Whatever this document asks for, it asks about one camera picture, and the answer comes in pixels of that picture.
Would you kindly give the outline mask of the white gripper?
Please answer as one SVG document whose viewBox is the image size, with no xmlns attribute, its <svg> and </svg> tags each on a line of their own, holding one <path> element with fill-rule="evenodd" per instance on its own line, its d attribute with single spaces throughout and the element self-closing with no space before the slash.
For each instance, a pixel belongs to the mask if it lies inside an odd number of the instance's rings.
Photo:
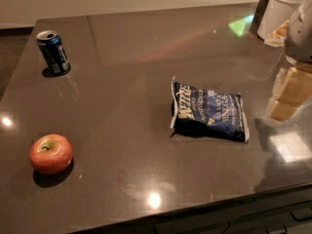
<svg viewBox="0 0 312 234">
<path fill-rule="evenodd" d="M 312 62 L 312 0 L 304 0 L 292 14 L 285 38 L 286 55 L 297 62 Z M 310 65 L 280 71 L 269 100 L 267 116 L 288 121 L 296 110 L 312 96 Z"/>
</svg>

